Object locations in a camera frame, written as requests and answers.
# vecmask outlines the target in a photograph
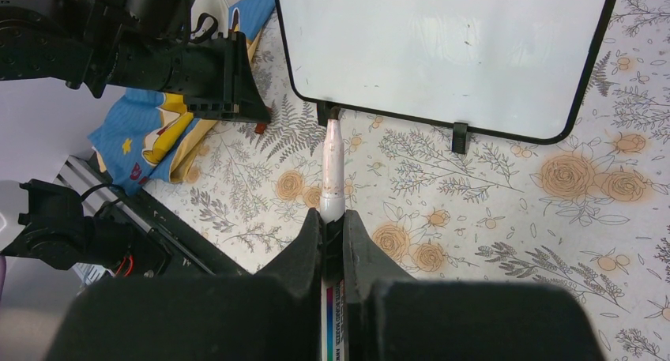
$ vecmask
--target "yellow star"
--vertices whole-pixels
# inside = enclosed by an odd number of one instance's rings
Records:
[[[123,149],[123,155],[126,155],[130,153],[130,146],[133,144],[133,141],[130,140],[129,138],[126,139],[126,142],[123,143],[122,149]]]

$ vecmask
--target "floral tablecloth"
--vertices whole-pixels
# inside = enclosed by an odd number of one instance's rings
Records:
[[[346,111],[348,207],[417,278],[569,290],[608,359],[670,361],[670,0],[618,0],[574,131],[537,146]],[[277,16],[254,57],[264,135],[222,122],[187,177],[146,190],[256,271],[318,206],[314,105],[291,90]]]

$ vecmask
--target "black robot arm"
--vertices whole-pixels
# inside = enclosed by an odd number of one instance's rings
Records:
[[[54,77],[184,96],[196,117],[270,121],[246,37],[191,40],[194,0],[0,0],[0,81]]]

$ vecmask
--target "whiteboard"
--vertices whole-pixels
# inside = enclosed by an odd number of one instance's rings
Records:
[[[304,100],[551,143],[574,124],[578,86],[588,82],[614,1],[277,0],[277,7],[292,86]]]

